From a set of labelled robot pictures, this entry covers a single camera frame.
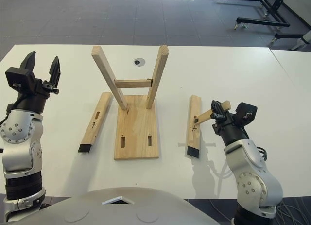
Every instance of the wooden board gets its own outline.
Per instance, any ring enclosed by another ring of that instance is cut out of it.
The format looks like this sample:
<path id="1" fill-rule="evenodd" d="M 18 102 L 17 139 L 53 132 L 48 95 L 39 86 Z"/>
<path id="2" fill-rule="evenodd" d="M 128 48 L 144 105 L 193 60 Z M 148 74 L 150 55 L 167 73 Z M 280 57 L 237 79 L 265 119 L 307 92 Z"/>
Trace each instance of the wooden board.
<path id="1" fill-rule="evenodd" d="M 118 109 L 114 159 L 159 158 L 155 105 L 147 95 L 127 95 L 127 110 Z"/>
<path id="2" fill-rule="evenodd" d="M 106 110 L 112 98 L 111 92 L 102 93 L 81 141 L 78 152 L 89 153 L 105 118 Z"/>
<path id="3" fill-rule="evenodd" d="M 200 151 L 200 124 L 194 123 L 194 119 L 201 113 L 201 97 L 191 95 L 189 101 L 188 126 L 187 126 L 187 154 L 199 157 Z"/>

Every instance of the wooden peg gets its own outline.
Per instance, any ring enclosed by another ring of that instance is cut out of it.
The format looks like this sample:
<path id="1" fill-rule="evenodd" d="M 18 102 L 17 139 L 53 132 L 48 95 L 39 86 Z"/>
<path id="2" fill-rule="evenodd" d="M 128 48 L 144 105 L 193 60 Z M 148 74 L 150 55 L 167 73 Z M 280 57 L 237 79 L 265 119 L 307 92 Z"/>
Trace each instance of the wooden peg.
<path id="1" fill-rule="evenodd" d="M 228 111 L 231 109 L 231 104 L 230 104 L 230 101 L 224 101 L 223 103 L 221 103 L 221 107 L 223 108 L 224 111 Z M 201 124 L 203 122 L 206 122 L 210 119 L 210 116 L 212 115 L 212 110 L 209 110 L 203 114 L 201 114 L 200 116 L 198 116 L 196 119 L 197 119 L 197 122 L 196 124 Z"/>

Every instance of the cable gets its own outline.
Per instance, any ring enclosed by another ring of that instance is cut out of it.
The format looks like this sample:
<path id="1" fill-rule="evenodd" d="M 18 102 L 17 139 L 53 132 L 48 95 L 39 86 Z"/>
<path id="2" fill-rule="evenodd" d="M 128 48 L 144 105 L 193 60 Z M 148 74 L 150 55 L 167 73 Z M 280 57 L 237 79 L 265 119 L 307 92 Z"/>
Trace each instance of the cable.
<path id="1" fill-rule="evenodd" d="M 301 197 L 300 199 L 301 199 L 301 202 L 302 202 L 302 205 L 303 205 L 304 209 L 307 211 L 308 215 L 311 217 L 311 213 L 309 212 L 308 208 L 306 207 L 306 204 L 303 201 L 303 198 Z"/>
<path id="2" fill-rule="evenodd" d="M 291 215 L 288 215 L 286 214 L 286 212 L 284 212 L 281 208 L 278 209 L 279 212 L 283 215 L 285 215 L 286 217 L 290 218 L 293 222 L 293 225 L 296 225 L 296 222 L 301 224 L 301 225 L 304 225 L 302 222 L 300 222 L 299 220 L 295 219 L 294 217 L 292 217 Z"/>
<path id="3" fill-rule="evenodd" d="M 0 122 L 0 126 L 8 119 L 9 114 L 11 113 L 11 111 L 14 110 L 17 107 L 17 105 L 20 102 L 22 102 L 26 97 L 27 97 L 26 94 L 22 94 L 22 96 L 13 103 L 13 105 L 10 108 L 10 110 L 6 112 L 5 118 Z"/>
<path id="4" fill-rule="evenodd" d="M 306 225 L 310 225 L 305 214 L 301 210 L 299 210 L 297 207 L 293 207 L 293 206 L 285 205 L 285 204 L 280 205 L 279 207 L 288 207 L 288 208 L 293 208 L 293 209 L 297 210 L 297 212 L 301 215 L 302 219 L 305 221 Z"/>
<path id="5" fill-rule="evenodd" d="M 309 221 L 308 221 L 306 215 L 305 215 L 305 214 L 303 213 L 303 211 L 300 209 L 300 206 L 299 206 L 298 202 L 297 202 L 297 205 L 298 205 L 298 208 L 297 208 L 297 207 L 294 207 L 294 206 L 286 205 L 286 204 L 284 203 L 284 201 L 282 201 L 282 202 L 280 203 L 280 205 L 277 206 L 277 208 L 276 208 L 276 222 L 279 224 L 279 221 L 278 221 L 278 219 L 277 219 L 277 217 L 279 216 L 280 219 L 282 220 L 283 224 L 284 224 L 284 225 L 287 225 L 287 223 L 285 222 L 285 219 L 284 219 L 284 217 L 283 217 L 283 215 L 284 215 L 284 216 L 286 216 L 286 217 L 288 217 L 288 218 L 291 219 L 293 225 L 310 225 L 310 223 L 309 223 Z M 292 212 L 291 212 L 291 210 L 290 210 L 291 208 L 295 209 L 295 210 L 300 214 L 301 218 L 304 220 L 304 223 L 302 223 L 300 220 L 296 219 L 296 218 L 293 216 L 293 214 L 292 214 Z"/>
<path id="6" fill-rule="evenodd" d="M 242 131 L 244 132 L 247 139 L 249 139 L 249 136 L 248 136 L 247 131 L 245 130 L 244 126 L 242 127 Z M 263 160 L 266 162 L 268 159 L 267 151 L 265 149 L 263 149 L 262 147 L 259 147 L 259 146 L 257 146 L 257 149 L 258 149 L 259 153 L 261 153 L 261 157 L 263 158 Z"/>
<path id="7" fill-rule="evenodd" d="M 223 213 L 221 213 L 213 204 L 212 200 L 209 199 L 209 202 L 211 203 L 211 205 L 214 207 L 214 209 L 220 213 L 225 219 L 227 219 L 229 222 L 231 222 L 231 219 L 229 219 L 227 216 L 225 216 Z"/>
<path id="8" fill-rule="evenodd" d="M 308 218 L 307 218 L 306 215 L 302 212 L 303 210 L 300 208 L 297 198 L 294 198 L 294 199 L 295 199 L 295 202 L 296 202 L 296 204 L 297 204 L 297 206 L 298 206 L 299 212 L 301 213 L 301 215 L 302 215 L 304 221 L 305 221 L 307 224 L 310 224 Z"/>

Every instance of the wooden leg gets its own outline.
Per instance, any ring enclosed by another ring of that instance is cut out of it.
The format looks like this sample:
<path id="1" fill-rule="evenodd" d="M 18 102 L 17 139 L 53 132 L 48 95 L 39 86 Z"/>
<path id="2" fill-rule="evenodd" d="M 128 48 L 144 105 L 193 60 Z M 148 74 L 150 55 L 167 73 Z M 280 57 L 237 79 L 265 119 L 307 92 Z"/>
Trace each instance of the wooden leg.
<path id="1" fill-rule="evenodd" d="M 152 108 L 152 104 L 154 103 L 156 97 L 156 91 L 159 87 L 160 80 L 162 77 L 162 73 L 166 64 L 167 57 L 169 56 L 169 49 L 167 45 L 162 45 L 159 48 L 159 52 L 157 54 L 155 69 L 152 75 L 152 85 L 149 88 L 148 97 L 147 97 L 147 109 Z"/>
<path id="2" fill-rule="evenodd" d="M 122 110 L 126 110 L 127 102 L 124 98 L 124 95 L 120 89 L 116 86 L 115 80 L 116 77 L 109 65 L 109 62 L 101 48 L 101 46 L 94 46 L 92 50 L 92 57 L 96 62 L 99 70 L 104 76 L 112 94 L 116 98 L 118 104 L 120 105 Z"/>
<path id="3" fill-rule="evenodd" d="M 104 121 L 106 110 L 111 100 L 111 97 L 112 94 L 110 92 L 102 93 L 93 113 L 93 116 L 88 124 L 84 137 L 81 141 L 78 152 L 89 153 L 91 146 L 94 144 L 99 129 L 101 128 Z"/>
<path id="4" fill-rule="evenodd" d="M 201 97 L 191 95 L 189 102 L 189 116 L 187 126 L 187 154 L 198 158 L 200 152 L 200 124 L 194 123 L 194 119 L 201 113 Z"/>

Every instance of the round hole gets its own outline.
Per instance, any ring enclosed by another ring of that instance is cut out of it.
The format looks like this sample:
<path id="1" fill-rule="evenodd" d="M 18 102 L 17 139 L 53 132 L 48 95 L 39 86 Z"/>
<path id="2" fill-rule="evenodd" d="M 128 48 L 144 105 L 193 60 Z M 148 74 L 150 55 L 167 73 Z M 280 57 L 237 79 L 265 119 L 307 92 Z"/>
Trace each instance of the round hole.
<path id="1" fill-rule="evenodd" d="M 135 66 L 140 67 L 140 66 L 144 66 L 146 61 L 144 59 L 142 59 L 142 58 L 137 58 L 137 59 L 134 60 L 133 63 L 134 63 Z"/>

